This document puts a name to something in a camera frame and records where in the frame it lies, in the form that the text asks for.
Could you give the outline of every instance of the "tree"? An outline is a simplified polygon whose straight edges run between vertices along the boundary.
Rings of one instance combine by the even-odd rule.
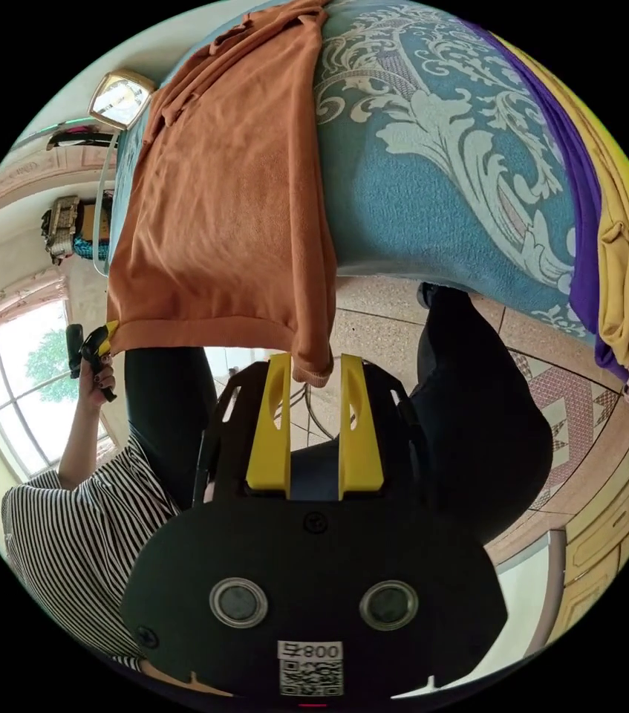
[[[68,371],[67,340],[63,331],[53,329],[43,337],[39,346],[27,357],[27,375],[35,384],[54,378],[57,374]],[[39,390],[41,401],[60,403],[76,401],[79,395],[79,382],[65,377],[47,384]]]

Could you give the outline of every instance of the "black shoe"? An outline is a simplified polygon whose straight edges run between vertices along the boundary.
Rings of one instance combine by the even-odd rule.
[[[421,282],[418,285],[418,304],[424,309],[429,310],[431,308],[431,300],[433,295],[439,290],[438,285],[431,282]]]

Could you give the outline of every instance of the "window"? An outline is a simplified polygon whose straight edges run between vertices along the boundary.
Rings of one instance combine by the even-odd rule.
[[[59,465],[76,410],[64,302],[0,327],[0,432],[28,478]],[[97,459],[114,444],[99,424]]]

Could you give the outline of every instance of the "screw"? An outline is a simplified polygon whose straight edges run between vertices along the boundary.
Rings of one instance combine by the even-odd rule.
[[[328,527],[326,517],[320,512],[308,512],[304,516],[304,529],[313,535],[321,535]]]
[[[145,626],[140,626],[136,630],[136,640],[146,648],[158,648],[158,637]]]

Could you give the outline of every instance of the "black pants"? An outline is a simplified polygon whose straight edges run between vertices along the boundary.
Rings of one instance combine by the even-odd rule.
[[[440,508],[486,543],[534,502],[553,439],[527,381],[468,295],[440,288],[418,344],[411,393]],[[202,348],[126,353],[131,430],[181,509],[192,502],[201,432],[217,397]],[[292,496],[333,500],[338,438],[292,453]]]

